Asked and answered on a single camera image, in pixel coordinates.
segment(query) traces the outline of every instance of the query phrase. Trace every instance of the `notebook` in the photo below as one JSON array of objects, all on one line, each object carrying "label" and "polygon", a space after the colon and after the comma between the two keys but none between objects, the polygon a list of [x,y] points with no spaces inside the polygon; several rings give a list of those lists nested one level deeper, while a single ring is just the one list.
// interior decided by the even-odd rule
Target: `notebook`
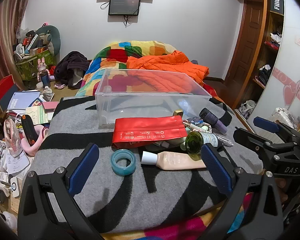
[{"label": "notebook", "polygon": [[25,110],[36,98],[40,96],[39,91],[15,92],[9,102],[8,110]]}]

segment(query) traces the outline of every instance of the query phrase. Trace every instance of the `colorful blanket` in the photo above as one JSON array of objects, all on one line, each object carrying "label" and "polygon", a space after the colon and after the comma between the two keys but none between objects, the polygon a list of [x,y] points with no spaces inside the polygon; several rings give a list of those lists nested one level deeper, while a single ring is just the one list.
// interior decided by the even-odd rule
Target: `colorful blanket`
[{"label": "colorful blanket", "polygon": [[[242,206],[232,223],[228,233],[239,228],[243,221],[245,212],[247,211],[253,193],[248,193],[242,203]],[[101,234],[106,240],[196,240],[206,230],[213,218],[221,209],[219,207],[212,209],[210,212],[203,215],[197,214],[188,220],[181,221],[171,226],[160,226],[156,228],[132,231],[126,233],[105,233]]]},{"label": "colorful blanket", "polygon": [[158,41],[128,41],[111,43],[100,51],[91,62],[83,77],[82,85],[76,96],[92,96],[95,94],[104,71],[108,69],[126,69],[129,56],[162,56],[176,49]]}]

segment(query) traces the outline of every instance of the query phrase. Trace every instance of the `white wall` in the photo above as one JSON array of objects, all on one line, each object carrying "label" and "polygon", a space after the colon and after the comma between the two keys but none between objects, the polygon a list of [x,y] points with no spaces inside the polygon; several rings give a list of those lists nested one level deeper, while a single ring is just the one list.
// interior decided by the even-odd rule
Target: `white wall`
[{"label": "white wall", "polygon": [[183,51],[222,78],[229,67],[242,16],[242,0],[141,0],[127,28],[123,17],[101,10],[105,0],[29,0],[23,26],[44,22],[60,31],[60,59],[73,50],[92,59],[114,41],[157,40]]}]

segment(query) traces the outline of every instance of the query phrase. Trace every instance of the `gray blanket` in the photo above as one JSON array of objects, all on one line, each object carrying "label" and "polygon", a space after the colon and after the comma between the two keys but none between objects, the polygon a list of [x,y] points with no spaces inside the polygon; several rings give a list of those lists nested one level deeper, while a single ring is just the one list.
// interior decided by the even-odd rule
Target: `gray blanket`
[{"label": "gray blanket", "polygon": [[[243,127],[241,122],[226,105],[213,98],[210,101],[202,108],[207,107],[224,123],[228,122],[226,137],[233,141],[235,127]],[[94,97],[64,100],[58,105],[49,136],[32,164],[32,170],[38,174],[52,173],[59,166],[66,167],[89,142],[99,146],[99,160],[82,192],[74,199],[100,233],[175,223],[225,198],[218,192],[207,170],[161,171],[155,166],[141,165],[140,149],[132,149],[137,160],[136,171],[125,177],[116,175],[110,164],[112,131],[98,128]],[[160,151],[154,145],[146,149]],[[226,150],[247,172],[261,171],[262,162],[254,152],[237,143],[234,147],[226,147]],[[50,199],[58,220],[65,221],[53,194]]]}]

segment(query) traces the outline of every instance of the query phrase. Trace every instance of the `curtain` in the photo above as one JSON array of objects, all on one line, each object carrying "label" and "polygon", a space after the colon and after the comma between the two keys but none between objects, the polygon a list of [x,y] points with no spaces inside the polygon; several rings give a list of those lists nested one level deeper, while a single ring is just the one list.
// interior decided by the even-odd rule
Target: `curtain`
[{"label": "curtain", "polygon": [[3,0],[0,4],[0,80],[12,74],[15,84],[25,87],[16,69],[12,46],[16,44],[16,31],[21,25],[28,0]]}]

